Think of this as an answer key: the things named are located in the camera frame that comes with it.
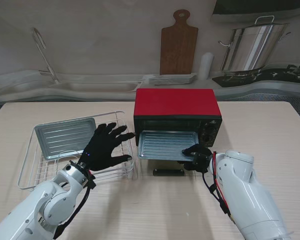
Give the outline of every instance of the table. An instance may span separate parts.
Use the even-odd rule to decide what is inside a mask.
[[[286,102],[219,102],[219,107],[223,123],[212,149],[255,157],[259,181],[272,193],[293,239],[300,240],[299,115]],[[29,194],[17,187],[17,179],[35,125],[123,110],[132,130],[133,109],[134,102],[5,104],[0,110],[0,221]],[[243,239],[198,174],[156,177],[146,168],[142,162],[136,180],[99,183],[59,239]]]

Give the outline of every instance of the black glove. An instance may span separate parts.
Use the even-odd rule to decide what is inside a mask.
[[[119,126],[114,129],[116,125],[115,122],[112,122],[108,125],[103,123],[97,127],[89,144],[83,150],[78,164],[84,163],[85,169],[100,171],[132,159],[130,155],[111,157],[115,147],[135,136],[132,132],[121,134],[127,129],[127,126]]]
[[[199,173],[206,173],[210,164],[212,152],[209,148],[200,144],[195,144],[187,149],[184,149],[182,153],[186,156],[194,155],[193,161],[179,161],[183,164],[185,170],[197,171]]]

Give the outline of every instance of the cutting board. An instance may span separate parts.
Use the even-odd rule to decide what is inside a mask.
[[[175,23],[161,31],[160,74],[190,74],[194,62],[198,28],[189,26],[190,12],[174,12]]]

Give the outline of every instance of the red cable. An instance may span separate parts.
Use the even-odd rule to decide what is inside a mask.
[[[222,191],[220,190],[220,187],[219,187],[219,184],[218,184],[218,180],[217,180],[217,166],[216,166],[217,165],[216,164],[217,160],[216,160],[216,152],[215,151],[213,152],[212,161],[213,161],[213,168],[214,168],[214,173],[213,174],[215,175],[215,178],[216,178],[215,179],[216,187],[219,189],[219,192],[221,194],[222,200],[224,201],[226,207],[229,209],[227,201],[226,201],[224,195],[222,194]]]

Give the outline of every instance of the wire rack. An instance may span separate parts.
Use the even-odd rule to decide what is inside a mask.
[[[123,126],[126,125],[125,121],[123,120],[124,116],[125,113],[123,111],[114,111],[93,116],[76,118],[76,120],[94,118],[96,125],[116,122],[117,126]],[[72,152],[74,154],[67,155],[65,154],[67,152]],[[22,190],[33,189],[38,184],[54,178],[57,175],[58,170],[64,168],[69,163],[69,160],[77,162],[80,158],[80,152],[82,151],[63,151],[60,152],[60,157],[58,157],[57,159],[46,160],[43,156],[36,132],[33,129],[17,182],[19,188]],[[132,160],[121,163],[117,166],[107,168],[106,170],[92,172],[92,174],[95,176],[94,181],[96,182],[118,177],[131,178],[135,166],[135,158],[133,155],[131,140],[125,141],[121,145],[116,147],[112,152],[112,157],[126,154],[132,156]]]

